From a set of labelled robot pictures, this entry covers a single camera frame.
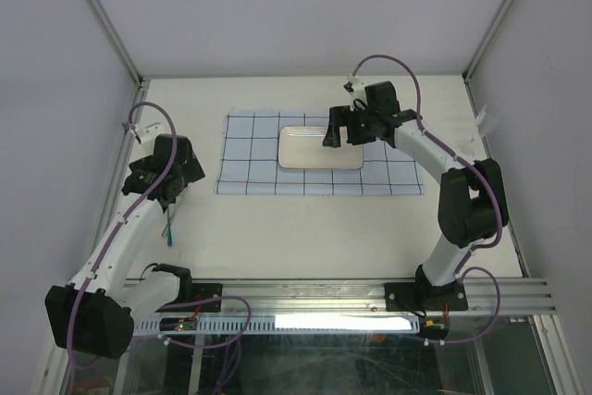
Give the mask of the white rectangular plate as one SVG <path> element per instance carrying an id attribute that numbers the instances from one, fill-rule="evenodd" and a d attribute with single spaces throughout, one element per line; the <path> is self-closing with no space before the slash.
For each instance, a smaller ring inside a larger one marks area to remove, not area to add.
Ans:
<path id="1" fill-rule="evenodd" d="M 341 131 L 339 148 L 323 145 L 326 133 L 327 128 L 321 126 L 283 127 L 278 137 L 278 164 L 303 170 L 354 170 L 363 166 L 363 147 L 347 144 L 346 130 Z"/>

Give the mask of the blue checkered cloth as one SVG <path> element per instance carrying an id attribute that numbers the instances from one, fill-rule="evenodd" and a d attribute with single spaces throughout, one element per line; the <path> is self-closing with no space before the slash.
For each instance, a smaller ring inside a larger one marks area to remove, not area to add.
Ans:
<path id="1" fill-rule="evenodd" d="M 327 131 L 322 110 L 233 110 L 225 117 L 219 195 L 397 196 L 422 195 L 422 168 L 385 142 L 363 145 L 358 168 L 297 169 L 278 162 L 280 133 L 288 127 Z"/>

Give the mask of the spoon with blue handle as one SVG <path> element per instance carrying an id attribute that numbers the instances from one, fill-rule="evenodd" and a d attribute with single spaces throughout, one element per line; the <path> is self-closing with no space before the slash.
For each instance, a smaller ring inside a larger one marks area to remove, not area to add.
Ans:
<path id="1" fill-rule="evenodd" d="M 166 244 L 168 247 L 173 246 L 172 225 L 174 222 L 174 216 L 175 216 L 175 212 L 171 208 L 168 208 L 166 210 L 166 230 L 165 230 Z"/>

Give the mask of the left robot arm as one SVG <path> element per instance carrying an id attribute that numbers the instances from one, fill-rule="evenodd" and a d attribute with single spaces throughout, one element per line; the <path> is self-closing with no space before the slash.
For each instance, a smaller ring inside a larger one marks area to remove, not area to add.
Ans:
<path id="1" fill-rule="evenodd" d="M 125 282 L 145 237 L 164 224 L 169 207 L 204 171 L 185 136 L 156 136 L 152 154 L 129 164 L 116 214 L 81 270 L 54 285 L 44 300 L 55 345 L 116 359 L 128 348 L 136 322 L 165 305 L 193 300 L 191 271 L 158 264 L 134 288 Z"/>

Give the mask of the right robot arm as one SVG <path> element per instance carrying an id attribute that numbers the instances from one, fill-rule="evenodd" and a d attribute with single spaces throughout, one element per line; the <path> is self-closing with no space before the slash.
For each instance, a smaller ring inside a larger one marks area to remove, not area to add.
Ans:
<path id="1" fill-rule="evenodd" d="M 409 155 L 439 185 L 438 225 L 441 236 L 416 270 L 414 300 L 434 309 L 447 297 L 446 288 L 476 248 L 500 241 L 509 216 L 499 164 L 491 158 L 467 160 L 430 132 L 420 114 L 401 109 L 394 85 L 383 81 L 365 85 L 350 76 L 344 89 L 350 105 L 329 109 L 323 145 L 363 145 L 378 140 Z"/>

